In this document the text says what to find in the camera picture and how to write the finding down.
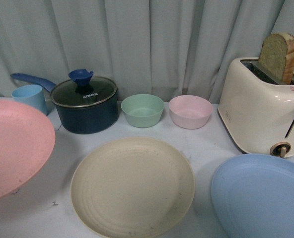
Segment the toast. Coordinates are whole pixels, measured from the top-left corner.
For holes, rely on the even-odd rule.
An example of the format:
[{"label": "toast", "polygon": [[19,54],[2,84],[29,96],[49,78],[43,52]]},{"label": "toast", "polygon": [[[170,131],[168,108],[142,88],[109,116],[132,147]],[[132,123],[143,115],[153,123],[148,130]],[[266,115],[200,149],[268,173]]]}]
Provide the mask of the toast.
[{"label": "toast", "polygon": [[278,32],[266,37],[258,62],[289,85],[294,74],[294,36]]}]

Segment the lid knob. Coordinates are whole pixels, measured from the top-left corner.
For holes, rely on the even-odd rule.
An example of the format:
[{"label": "lid knob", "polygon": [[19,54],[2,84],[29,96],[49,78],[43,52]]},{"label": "lid knob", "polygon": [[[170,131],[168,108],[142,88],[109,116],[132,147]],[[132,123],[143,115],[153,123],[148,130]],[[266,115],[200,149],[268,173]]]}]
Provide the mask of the lid knob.
[{"label": "lid knob", "polygon": [[85,68],[76,69],[69,73],[69,78],[73,80],[79,87],[83,87],[89,84],[92,76],[93,71],[87,72]]}]

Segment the table surface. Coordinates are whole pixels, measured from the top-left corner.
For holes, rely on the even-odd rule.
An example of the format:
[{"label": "table surface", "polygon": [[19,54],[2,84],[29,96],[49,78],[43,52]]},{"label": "table surface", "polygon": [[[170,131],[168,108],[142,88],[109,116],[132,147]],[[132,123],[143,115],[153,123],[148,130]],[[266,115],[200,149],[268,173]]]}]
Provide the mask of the table surface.
[{"label": "table surface", "polygon": [[[208,123],[199,129],[176,126],[168,103],[160,122],[149,128],[130,126],[121,110],[108,129],[90,135],[73,134],[63,126],[53,105],[48,118],[56,132],[56,144],[41,171],[14,194],[0,199],[0,238],[98,238],[75,213],[70,184],[78,164],[97,147],[124,137],[146,136],[167,142],[189,161],[196,180],[193,203],[182,221],[162,238],[226,238],[213,209],[210,186],[218,166],[242,154],[233,143],[219,115],[218,105]],[[294,162],[294,156],[287,158]]]}]

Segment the white toaster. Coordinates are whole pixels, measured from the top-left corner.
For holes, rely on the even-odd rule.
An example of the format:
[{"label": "white toaster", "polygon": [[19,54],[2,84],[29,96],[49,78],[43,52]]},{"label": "white toaster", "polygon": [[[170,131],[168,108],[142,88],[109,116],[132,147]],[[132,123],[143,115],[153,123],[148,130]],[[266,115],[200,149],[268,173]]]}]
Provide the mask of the white toaster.
[{"label": "white toaster", "polygon": [[246,153],[294,155],[294,76],[278,82],[258,58],[238,58],[229,66],[219,115],[235,144]]}]

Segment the saucepan handle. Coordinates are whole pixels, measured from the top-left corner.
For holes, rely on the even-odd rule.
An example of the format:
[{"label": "saucepan handle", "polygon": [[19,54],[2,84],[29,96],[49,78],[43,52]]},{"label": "saucepan handle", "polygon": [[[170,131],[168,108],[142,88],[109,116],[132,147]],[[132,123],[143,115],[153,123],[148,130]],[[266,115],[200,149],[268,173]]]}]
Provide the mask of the saucepan handle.
[{"label": "saucepan handle", "polygon": [[54,89],[54,87],[56,86],[55,83],[51,82],[48,79],[39,78],[39,77],[36,77],[36,76],[24,74],[24,73],[13,73],[10,76],[12,78],[20,80],[20,81],[38,84],[38,85],[42,86],[48,92],[51,92]]}]

